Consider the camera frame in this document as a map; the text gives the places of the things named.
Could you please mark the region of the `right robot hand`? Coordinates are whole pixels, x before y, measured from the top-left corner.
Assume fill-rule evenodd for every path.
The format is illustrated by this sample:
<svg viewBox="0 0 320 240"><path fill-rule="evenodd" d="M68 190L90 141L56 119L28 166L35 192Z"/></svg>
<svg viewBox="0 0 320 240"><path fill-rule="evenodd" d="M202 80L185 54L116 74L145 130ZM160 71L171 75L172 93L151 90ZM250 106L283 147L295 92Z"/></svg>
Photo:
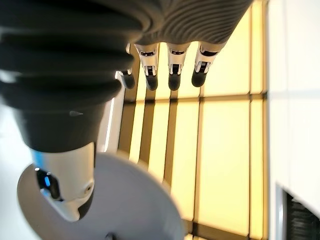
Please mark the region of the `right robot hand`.
<svg viewBox="0 0 320 240"><path fill-rule="evenodd" d="M67 221L88 212L105 103L152 44L193 41L218 52L249 0L3 0L0 97L32 150L40 192Z"/></svg>

